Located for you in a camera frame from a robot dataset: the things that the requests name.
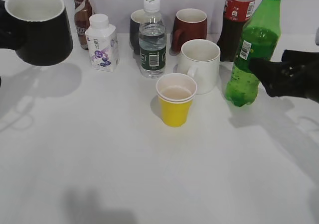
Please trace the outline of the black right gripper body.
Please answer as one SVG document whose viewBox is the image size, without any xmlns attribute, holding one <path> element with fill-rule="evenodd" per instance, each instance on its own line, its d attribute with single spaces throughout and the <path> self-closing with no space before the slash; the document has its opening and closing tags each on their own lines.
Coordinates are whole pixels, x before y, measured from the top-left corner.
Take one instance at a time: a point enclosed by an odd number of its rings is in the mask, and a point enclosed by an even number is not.
<svg viewBox="0 0 319 224">
<path fill-rule="evenodd" d="M 319 54 L 285 50 L 268 84 L 271 97 L 297 97 L 319 102 Z"/>
</svg>

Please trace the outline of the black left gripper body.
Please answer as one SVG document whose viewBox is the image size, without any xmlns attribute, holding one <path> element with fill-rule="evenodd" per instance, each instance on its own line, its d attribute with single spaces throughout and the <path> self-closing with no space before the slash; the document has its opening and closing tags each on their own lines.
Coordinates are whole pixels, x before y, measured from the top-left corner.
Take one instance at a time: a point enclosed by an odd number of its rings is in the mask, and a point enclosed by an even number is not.
<svg viewBox="0 0 319 224">
<path fill-rule="evenodd" d="M 0 48 L 24 50 L 27 45 L 26 21 L 11 16 L 0 1 Z"/>
</svg>

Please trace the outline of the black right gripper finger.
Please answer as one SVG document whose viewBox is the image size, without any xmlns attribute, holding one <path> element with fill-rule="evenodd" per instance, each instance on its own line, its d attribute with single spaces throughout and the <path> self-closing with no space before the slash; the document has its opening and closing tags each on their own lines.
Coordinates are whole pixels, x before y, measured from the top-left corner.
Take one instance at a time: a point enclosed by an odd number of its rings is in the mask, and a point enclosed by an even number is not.
<svg viewBox="0 0 319 224">
<path fill-rule="evenodd" d="M 266 85 L 276 84 L 282 81 L 281 62 L 267 61 L 262 58 L 250 60 L 250 71 Z"/>
</svg>

